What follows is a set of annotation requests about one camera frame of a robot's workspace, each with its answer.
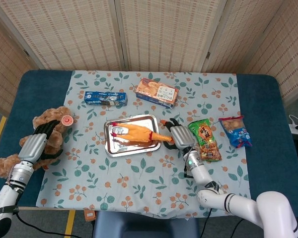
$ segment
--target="leaf pattern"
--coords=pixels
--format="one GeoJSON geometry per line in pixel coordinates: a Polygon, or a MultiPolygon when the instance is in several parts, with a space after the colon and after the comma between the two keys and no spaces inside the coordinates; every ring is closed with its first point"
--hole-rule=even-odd
{"type": "MultiPolygon", "coordinates": [[[[159,132],[169,134],[160,120],[175,118],[180,124],[209,118],[223,160],[206,162],[208,173],[226,192],[250,197],[244,148],[233,148],[218,122],[220,117],[240,113],[236,76],[233,74],[178,72],[72,72],[64,95],[74,123],[64,132],[63,154],[45,171],[37,206],[49,208],[123,211],[155,218],[206,217],[200,206],[202,189],[185,178],[183,155],[177,150],[159,150],[128,157],[110,158],[103,125],[114,118],[154,115],[159,132]],[[179,94],[173,109],[136,98],[141,77],[173,85],[179,94]],[[126,92],[128,104],[93,106],[84,101],[85,90],[126,92]]],[[[212,210],[211,216],[225,215],[212,210]]]]}

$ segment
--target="teddy bear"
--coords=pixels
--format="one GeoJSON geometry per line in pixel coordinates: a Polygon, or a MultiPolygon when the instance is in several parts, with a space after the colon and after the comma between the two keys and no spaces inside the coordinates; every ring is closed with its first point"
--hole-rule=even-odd
{"type": "MultiPolygon", "coordinates": [[[[42,115],[35,117],[32,121],[33,127],[36,128],[41,124],[50,122],[52,120],[62,120],[62,117],[65,115],[71,115],[71,111],[67,107],[58,107],[51,108],[46,110],[42,115]]],[[[62,133],[66,130],[66,126],[62,123],[59,123],[55,126],[52,134],[44,148],[44,153],[46,155],[59,155],[61,150],[61,146],[63,143],[62,133]]],[[[19,141],[19,145],[22,147],[29,136],[26,136],[19,141]]],[[[33,169],[37,170],[40,167],[47,166],[55,161],[58,158],[45,159],[38,161],[35,165],[33,165],[33,169]]],[[[20,159],[18,158],[18,154],[13,154],[8,156],[7,158],[0,158],[0,178],[6,178],[9,174],[11,168],[20,163],[20,159]]]]}

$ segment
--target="black cable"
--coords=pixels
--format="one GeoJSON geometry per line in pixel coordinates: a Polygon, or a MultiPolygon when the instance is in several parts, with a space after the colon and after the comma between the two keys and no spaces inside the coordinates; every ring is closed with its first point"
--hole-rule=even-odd
{"type": "Polygon", "coordinates": [[[235,228],[234,228],[234,230],[233,230],[233,232],[232,232],[232,234],[230,235],[229,238],[232,238],[232,237],[233,237],[233,235],[234,235],[234,233],[235,233],[235,231],[236,231],[236,228],[238,227],[238,225],[239,225],[242,221],[244,221],[243,218],[236,224],[236,226],[235,226],[235,228]]]}
{"type": "Polygon", "coordinates": [[[212,212],[212,208],[210,209],[210,212],[209,212],[209,214],[208,214],[208,217],[207,217],[207,219],[206,219],[205,222],[204,222],[204,226],[203,226],[203,230],[202,230],[202,232],[201,232],[201,236],[200,236],[200,238],[202,238],[202,236],[203,236],[203,233],[204,233],[204,230],[205,230],[205,226],[207,225],[207,222],[208,222],[208,219],[209,219],[209,217],[210,217],[210,215],[211,215],[211,212],[212,212]]]}
{"type": "Polygon", "coordinates": [[[22,222],[23,224],[25,224],[25,225],[27,225],[27,226],[30,226],[30,227],[32,227],[32,228],[34,228],[34,229],[36,229],[36,230],[38,230],[38,231],[40,231],[40,232],[46,233],[46,234],[53,234],[53,235],[58,235],[58,236],[68,236],[68,237],[81,238],[81,237],[79,237],[79,236],[75,236],[75,235],[66,235],[66,234],[57,233],[57,232],[46,232],[46,231],[44,231],[44,230],[42,230],[42,229],[40,229],[40,228],[38,228],[38,227],[36,227],[36,226],[34,226],[34,225],[31,225],[31,224],[25,222],[24,220],[22,220],[22,219],[19,217],[19,214],[16,214],[16,217],[17,217],[17,218],[19,219],[19,221],[22,222]]]}

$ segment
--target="blue snack bag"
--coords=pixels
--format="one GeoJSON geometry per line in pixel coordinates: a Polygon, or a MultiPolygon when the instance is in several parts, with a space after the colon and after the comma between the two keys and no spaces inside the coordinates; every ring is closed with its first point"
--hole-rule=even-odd
{"type": "Polygon", "coordinates": [[[224,128],[229,142],[235,148],[239,148],[242,146],[252,146],[252,141],[243,123],[243,118],[244,116],[236,118],[219,118],[219,121],[224,128]]]}

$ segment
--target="blue table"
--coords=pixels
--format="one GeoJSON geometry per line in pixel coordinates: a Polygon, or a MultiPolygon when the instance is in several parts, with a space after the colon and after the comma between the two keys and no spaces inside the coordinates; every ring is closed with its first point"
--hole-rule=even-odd
{"type": "MultiPolygon", "coordinates": [[[[71,71],[33,70],[25,73],[0,141],[0,157],[18,153],[19,139],[33,132],[32,119],[63,104],[71,71]]],[[[256,147],[247,148],[252,199],[265,191],[283,193],[298,217],[298,159],[287,125],[277,81],[267,75],[237,75],[244,122],[256,147]]],[[[44,171],[36,171],[19,206],[35,206],[44,171]]],[[[0,178],[0,189],[4,180],[0,178]]]]}

